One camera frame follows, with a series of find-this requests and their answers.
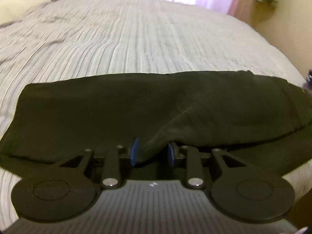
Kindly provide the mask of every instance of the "cream pillow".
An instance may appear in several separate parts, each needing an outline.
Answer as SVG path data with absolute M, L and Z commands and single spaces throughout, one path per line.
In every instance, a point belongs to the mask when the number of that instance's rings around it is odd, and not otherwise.
M 30 8 L 52 0 L 0 0 L 0 25 L 17 20 Z

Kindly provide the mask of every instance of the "metal bolt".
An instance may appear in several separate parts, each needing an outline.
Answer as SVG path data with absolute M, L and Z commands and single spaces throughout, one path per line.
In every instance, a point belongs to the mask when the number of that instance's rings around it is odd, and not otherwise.
M 188 180 L 188 184 L 190 184 L 193 187 L 201 186 L 204 183 L 204 181 L 201 178 L 190 178 Z
M 118 184 L 118 180 L 115 178 L 106 178 L 103 180 L 103 185 L 107 187 L 113 187 L 113 186 L 116 186 L 117 184 Z

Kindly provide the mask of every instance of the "bedsheet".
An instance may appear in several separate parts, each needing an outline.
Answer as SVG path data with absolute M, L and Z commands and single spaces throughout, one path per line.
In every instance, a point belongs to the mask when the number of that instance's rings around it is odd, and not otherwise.
M 190 5 L 152 0 L 58 0 L 0 28 L 0 139 L 28 83 L 111 73 L 250 70 L 304 79 L 247 24 Z M 296 198 L 312 187 L 312 161 L 285 177 Z M 0 169 L 0 230 L 17 215 L 19 177 Z

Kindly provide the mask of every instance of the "striped bedspread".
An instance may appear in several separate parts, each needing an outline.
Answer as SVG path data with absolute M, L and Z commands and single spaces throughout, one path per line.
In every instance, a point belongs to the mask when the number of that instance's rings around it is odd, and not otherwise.
M 0 28 L 0 139 L 28 83 L 109 73 L 250 70 L 301 86 L 286 57 L 245 23 L 195 6 L 152 0 L 58 0 Z M 287 175 L 297 198 L 311 162 Z M 0 168 L 0 230 L 16 219 L 20 178 Z

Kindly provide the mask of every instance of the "dark green fabric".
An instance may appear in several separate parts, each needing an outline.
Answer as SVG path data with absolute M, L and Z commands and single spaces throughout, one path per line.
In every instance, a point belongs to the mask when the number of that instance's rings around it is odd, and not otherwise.
M 29 84 L 0 141 L 0 165 L 25 176 L 91 148 L 140 139 L 139 160 L 167 143 L 229 148 L 280 175 L 312 159 L 312 97 L 251 72 L 110 74 Z

